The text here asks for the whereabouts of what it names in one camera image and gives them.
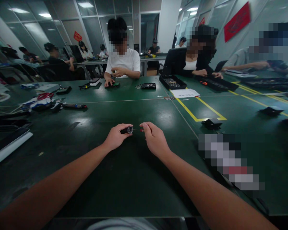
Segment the green table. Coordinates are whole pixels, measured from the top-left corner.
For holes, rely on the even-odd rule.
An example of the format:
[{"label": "green table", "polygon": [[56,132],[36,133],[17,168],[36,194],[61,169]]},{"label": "green table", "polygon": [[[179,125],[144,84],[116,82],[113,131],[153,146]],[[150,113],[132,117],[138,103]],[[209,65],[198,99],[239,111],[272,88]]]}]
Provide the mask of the green table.
[{"label": "green table", "polygon": [[[271,215],[288,215],[288,127],[279,124],[286,116],[271,119],[257,113],[266,104],[285,108],[288,115],[288,104],[246,88],[238,88],[234,93],[216,93],[194,79],[180,78],[188,88],[201,94],[200,99],[164,100],[163,96],[171,93],[155,76],[117,79],[119,88],[105,89],[102,84],[81,91],[78,85],[86,81],[61,82],[73,89],[58,98],[66,97],[67,103],[86,104],[89,109],[62,110],[57,114],[44,111],[29,118],[33,122],[30,127],[33,137],[0,163],[0,210],[22,191],[100,145],[110,128],[119,123],[135,127],[144,121],[155,123],[164,131],[173,152],[220,181],[215,169],[197,153],[198,135],[213,133],[202,127],[200,121],[219,118],[223,120],[221,131],[239,135],[242,156],[247,158],[248,166],[253,166],[253,173],[259,174],[260,181],[266,183],[266,190],[260,195]],[[145,82],[155,82],[157,89],[135,88]],[[33,90],[21,90],[19,86],[9,88],[12,98],[0,103],[7,111],[35,95]],[[241,191],[229,189],[253,205]],[[57,217],[194,215],[198,212],[191,200],[149,152],[144,134],[135,131],[107,155]]]}]

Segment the paper sheet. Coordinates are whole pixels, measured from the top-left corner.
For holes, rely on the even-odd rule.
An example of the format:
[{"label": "paper sheet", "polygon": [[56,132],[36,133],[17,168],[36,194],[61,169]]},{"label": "paper sheet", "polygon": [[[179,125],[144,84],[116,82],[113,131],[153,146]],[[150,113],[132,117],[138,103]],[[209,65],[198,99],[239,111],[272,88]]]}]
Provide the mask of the paper sheet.
[{"label": "paper sheet", "polygon": [[175,89],[171,90],[171,92],[174,94],[174,97],[176,98],[200,96],[200,94],[196,92],[194,89]]}]

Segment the woman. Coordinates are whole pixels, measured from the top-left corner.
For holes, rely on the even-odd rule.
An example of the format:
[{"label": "woman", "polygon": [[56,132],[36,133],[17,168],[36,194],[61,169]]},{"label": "woman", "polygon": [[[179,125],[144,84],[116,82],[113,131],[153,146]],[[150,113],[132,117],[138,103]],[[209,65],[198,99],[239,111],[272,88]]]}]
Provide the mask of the woman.
[{"label": "woman", "polygon": [[215,54],[215,31],[207,25],[195,27],[192,38],[188,43],[185,52],[181,52],[171,61],[175,74],[182,76],[219,77],[221,73],[215,73],[209,66],[210,60]]},{"label": "woman", "polygon": [[94,54],[85,46],[83,41],[79,41],[79,46],[83,59],[93,58]]},{"label": "woman", "polygon": [[127,24],[121,17],[110,19],[108,22],[109,41],[114,45],[113,54],[109,55],[107,69],[104,75],[105,87],[115,82],[113,77],[140,78],[139,53],[127,46]]}]

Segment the black tray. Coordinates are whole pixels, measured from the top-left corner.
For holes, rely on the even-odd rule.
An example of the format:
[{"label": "black tray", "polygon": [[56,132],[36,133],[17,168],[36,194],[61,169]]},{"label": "black tray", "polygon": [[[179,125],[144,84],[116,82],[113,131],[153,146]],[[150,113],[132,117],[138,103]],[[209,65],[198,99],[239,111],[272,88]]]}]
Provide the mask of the black tray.
[{"label": "black tray", "polygon": [[279,88],[280,86],[288,86],[287,78],[253,78],[241,79],[240,81],[254,88]]},{"label": "black tray", "polygon": [[219,92],[225,92],[228,90],[235,91],[239,87],[238,85],[231,83],[229,81],[225,81],[221,78],[201,77],[200,81],[207,82],[208,87]]},{"label": "black tray", "polygon": [[175,75],[160,75],[159,80],[167,89],[185,89],[187,87],[187,84]]}]

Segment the red poster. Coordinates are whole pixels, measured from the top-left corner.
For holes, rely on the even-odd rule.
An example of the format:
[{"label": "red poster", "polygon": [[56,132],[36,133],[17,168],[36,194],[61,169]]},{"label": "red poster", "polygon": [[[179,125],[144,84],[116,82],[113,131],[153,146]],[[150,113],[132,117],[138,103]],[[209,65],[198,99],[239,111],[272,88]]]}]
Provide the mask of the red poster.
[{"label": "red poster", "polygon": [[75,39],[77,42],[79,42],[79,41],[82,40],[82,37],[81,37],[80,34],[78,34],[78,33],[75,31],[75,33],[74,33],[74,39]]},{"label": "red poster", "polygon": [[249,2],[247,2],[224,26],[225,42],[228,42],[236,33],[249,24],[250,21],[250,5]]},{"label": "red poster", "polygon": [[199,26],[200,25],[204,25],[205,24],[205,17],[203,17],[203,19],[201,20],[201,22],[199,23]]}]

